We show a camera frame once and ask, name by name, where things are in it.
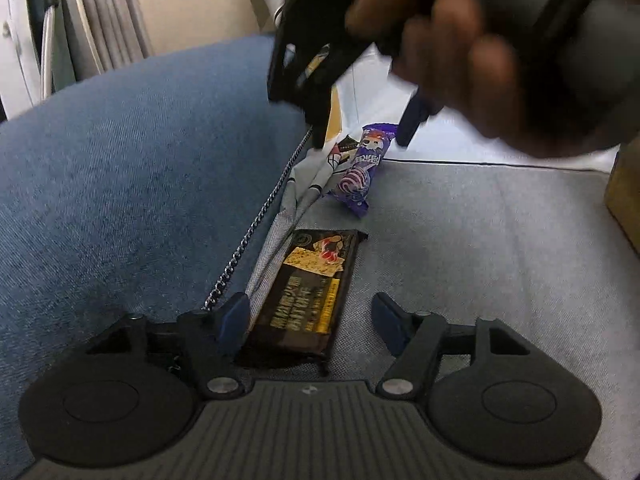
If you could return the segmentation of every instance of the yellow label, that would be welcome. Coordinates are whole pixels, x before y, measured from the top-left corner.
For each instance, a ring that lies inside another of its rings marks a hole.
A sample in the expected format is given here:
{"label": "yellow label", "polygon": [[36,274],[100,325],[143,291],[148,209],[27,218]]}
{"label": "yellow label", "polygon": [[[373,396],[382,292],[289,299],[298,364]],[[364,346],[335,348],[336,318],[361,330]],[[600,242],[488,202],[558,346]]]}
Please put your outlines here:
{"label": "yellow label", "polygon": [[334,311],[335,305],[335,297],[338,293],[338,285],[340,285],[340,280],[337,278],[333,278],[331,283],[329,283],[329,291],[326,294],[326,299],[324,300],[324,306],[322,307],[322,312],[320,313],[320,320],[318,321],[318,328],[316,328],[316,332],[321,334],[329,333],[329,325],[331,324],[331,314]]}

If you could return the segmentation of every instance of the beige wall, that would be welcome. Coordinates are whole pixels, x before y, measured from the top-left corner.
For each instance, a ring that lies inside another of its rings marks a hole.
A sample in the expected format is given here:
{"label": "beige wall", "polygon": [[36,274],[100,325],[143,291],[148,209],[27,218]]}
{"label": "beige wall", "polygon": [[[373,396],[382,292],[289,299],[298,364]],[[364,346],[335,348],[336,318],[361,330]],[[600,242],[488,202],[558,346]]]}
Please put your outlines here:
{"label": "beige wall", "polygon": [[258,32],[249,0],[140,0],[156,54]]}

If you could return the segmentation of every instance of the blue fabric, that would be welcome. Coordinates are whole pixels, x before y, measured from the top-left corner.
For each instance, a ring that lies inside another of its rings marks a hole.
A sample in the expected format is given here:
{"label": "blue fabric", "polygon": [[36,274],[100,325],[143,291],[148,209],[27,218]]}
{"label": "blue fabric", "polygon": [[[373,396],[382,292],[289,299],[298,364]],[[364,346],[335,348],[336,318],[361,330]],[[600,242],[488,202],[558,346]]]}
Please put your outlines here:
{"label": "blue fabric", "polygon": [[[270,38],[157,57],[0,128],[0,478],[21,392],[124,312],[199,308],[305,133],[270,105]],[[277,206],[229,292],[243,290]]]}

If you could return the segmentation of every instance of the silver chain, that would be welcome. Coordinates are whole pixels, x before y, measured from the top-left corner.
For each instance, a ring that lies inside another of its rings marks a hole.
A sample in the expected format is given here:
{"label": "silver chain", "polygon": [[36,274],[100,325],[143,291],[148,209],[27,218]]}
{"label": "silver chain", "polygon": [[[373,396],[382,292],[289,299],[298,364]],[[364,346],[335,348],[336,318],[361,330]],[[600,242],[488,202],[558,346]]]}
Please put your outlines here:
{"label": "silver chain", "polygon": [[296,150],[291,155],[291,158],[287,162],[287,165],[284,167],[284,170],[282,171],[282,174],[280,175],[278,182],[273,188],[273,191],[271,191],[267,200],[264,202],[264,204],[262,204],[262,207],[260,208],[260,211],[258,211],[258,214],[254,218],[254,221],[251,222],[251,225],[249,226],[246,233],[242,237],[242,241],[240,242],[240,245],[238,245],[238,248],[236,248],[236,250],[234,251],[234,254],[231,256],[231,259],[229,260],[228,264],[226,264],[225,270],[223,270],[222,274],[220,274],[220,277],[216,281],[216,285],[213,286],[213,290],[209,293],[209,295],[207,296],[207,299],[204,302],[204,305],[202,307],[203,310],[212,310],[216,306],[216,303],[218,302],[222,294],[224,293],[226,286],[231,280],[231,276],[233,275],[234,271],[236,270],[236,267],[238,266],[242,253],[244,253],[244,250],[246,249],[247,245],[249,245],[249,240],[254,235],[254,232],[258,227],[258,225],[260,224],[260,222],[262,222],[262,220],[264,219],[264,216],[267,214],[267,210],[269,209],[273,201],[276,200],[276,197],[278,195],[278,192],[280,191],[280,188],[283,186],[283,184],[286,182],[287,178],[289,177],[291,168],[293,168],[293,165],[295,164],[296,159],[298,158],[298,155],[304,149],[305,144],[309,140],[310,136],[311,136],[311,128],[308,129],[305,137],[302,139],[302,141],[300,142]]}

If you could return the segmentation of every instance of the snack package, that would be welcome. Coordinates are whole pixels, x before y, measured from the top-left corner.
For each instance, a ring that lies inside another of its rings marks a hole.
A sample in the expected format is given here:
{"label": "snack package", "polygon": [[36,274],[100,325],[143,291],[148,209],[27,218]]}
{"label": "snack package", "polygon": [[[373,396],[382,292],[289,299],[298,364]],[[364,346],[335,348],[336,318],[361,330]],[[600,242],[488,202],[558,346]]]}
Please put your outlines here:
{"label": "snack package", "polygon": [[346,300],[359,231],[294,231],[276,279],[236,364],[283,368],[318,362],[327,372]]}
{"label": "snack package", "polygon": [[329,192],[360,218],[369,209],[367,195],[371,181],[397,130],[396,124],[379,123],[364,126],[351,168]]}

